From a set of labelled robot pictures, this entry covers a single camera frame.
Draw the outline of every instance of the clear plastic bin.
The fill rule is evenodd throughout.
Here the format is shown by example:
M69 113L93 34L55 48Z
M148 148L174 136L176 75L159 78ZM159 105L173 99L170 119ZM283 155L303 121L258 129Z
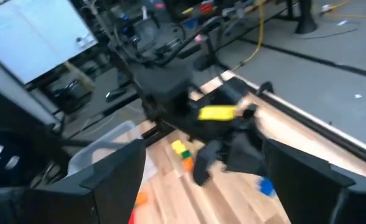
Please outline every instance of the clear plastic bin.
M97 139L89 146L76 153L68 163L68 176L94 164L111 153L122 148L124 145L135 139L141 139L140 132L133 121L125 121L107 134ZM105 143L120 143L120 147L110 149L104 148Z

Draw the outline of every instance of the yellow lego brick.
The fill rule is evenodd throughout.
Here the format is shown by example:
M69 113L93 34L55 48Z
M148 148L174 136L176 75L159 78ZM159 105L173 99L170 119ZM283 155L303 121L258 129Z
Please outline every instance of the yellow lego brick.
M201 108L198 120L230 121L235 117L236 117L235 106L213 105Z
M188 14L188 13L192 12L193 10L194 10L194 8L193 7L190 7L188 9L186 9L185 11L183 11L182 14L183 15Z
M185 145L180 141L174 141L172 143L173 151L175 151L178 155L181 155L184 151L186 151Z

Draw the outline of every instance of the black cable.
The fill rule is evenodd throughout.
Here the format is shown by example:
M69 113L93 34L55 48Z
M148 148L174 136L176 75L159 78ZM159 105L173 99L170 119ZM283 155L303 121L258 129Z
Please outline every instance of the black cable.
M44 180L47 179L47 176L49 175L50 171L52 171L52 169L55 167L55 164L52 163L45 171L45 173L43 174L42 178L40 179L41 182L43 182Z
M39 186L39 184L40 184L40 183L42 183L42 181L41 181L41 179L40 179L40 178L38 178L38 181L37 181L36 183L31 184L31 188L32 188L32 189L37 188L37 187Z
M181 33L181 41L184 41L187 37L187 32L185 31L184 27L181 24L173 24L170 27L168 27L167 29L172 29L172 30L176 30L179 29L180 33ZM158 39L158 37L164 33L165 30L163 30L161 32L161 29L158 28L159 31L156 35L154 35L154 37L152 38L152 41L148 44L146 44L144 47L142 47L141 49L136 49L134 52L129 51L124 42L121 40L121 35L118 32L118 29L116 26L114 26L114 34L116 37L116 40L118 41L118 45L121 47L121 49L125 52L126 55L128 55L128 57L138 63L151 63L152 61L156 60L155 58L151 58L151 57L147 57L144 56L143 53L151 50L154 48L154 46L156 46L156 39Z
M206 28L209 28L210 26L214 25L216 22L219 22L221 18L222 17L220 17L220 16L215 16L215 17L209 19L207 22L204 22L201 25L201 27L198 28L198 30L194 34L192 34L188 39L184 40L178 48L176 48L174 51L172 51L172 53L168 57L166 57L162 60L153 60L153 59L150 59L150 58L145 58L143 60L141 60L141 59L136 60L137 57L131 56L131 54L126 51L126 49L124 49L124 51L128 54L128 56L132 57L133 60L135 60L139 63L150 63L151 65L156 65L158 67L163 67L163 66L167 65L169 62L171 62L173 59L175 59L176 56L179 54L179 52L184 47L186 47L189 43L191 43L197 35L199 35Z
M298 35L298 36L295 36L295 38L301 39L301 40L323 39L323 38L333 37L333 36L337 36L337 35L341 35L341 34L347 34L347 33L354 32L354 31L357 31L360 29L360 24L358 22L345 21L345 24L353 24L353 25L356 25L356 27L354 27L353 29L345 30L342 32L334 33L334 34L320 35L320 36L315 36L315 37L306 37L306 36L303 37L303 35Z
M53 177L51 177L49 180L47 180L46 184L53 184L57 181L63 179L64 176L61 173L61 170L59 170Z

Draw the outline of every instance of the wooden table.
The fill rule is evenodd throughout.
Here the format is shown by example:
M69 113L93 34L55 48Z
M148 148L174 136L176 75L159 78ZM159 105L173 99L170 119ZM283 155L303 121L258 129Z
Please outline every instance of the wooden table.
M235 76L232 72L222 74L224 79ZM215 78L202 86L210 92L220 85ZM199 96L192 94L193 99ZM366 145L328 126L299 108L275 97L281 103L292 107L315 122L333 129L364 148ZM325 159L330 163L366 176L366 162L353 156L327 139L311 131L261 99L251 96L250 100L259 105L256 116L261 130L269 137L304 152ZM145 121L139 125L145 132L154 125ZM174 131L148 149L148 154L158 169L156 175L142 184L142 190L149 195L149 202L135 208L137 224L157 223L289 223L278 197L267 197L258 191L259 177L250 174L223 173L220 162L211 167L212 180L199 187L191 176L184 172L181 159L171 148L171 143L180 139L195 154L201 142L189 142L187 136Z

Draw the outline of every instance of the black panel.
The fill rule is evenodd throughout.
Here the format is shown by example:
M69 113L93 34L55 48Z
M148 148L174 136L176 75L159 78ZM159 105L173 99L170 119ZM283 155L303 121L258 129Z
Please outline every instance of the black panel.
M15 201L15 209L18 223L98 223L93 194L74 185L66 185L62 189L27 190Z
M291 223L366 223L366 177L275 140L263 154Z
M45 125L2 94L0 94L1 131L27 141L24 145L30 145L32 159L40 160L41 155L47 160L54 160L67 170L70 156L56 141L48 137Z
M145 142L137 139L93 165L96 175L81 186L93 190L101 224L128 223L145 162Z

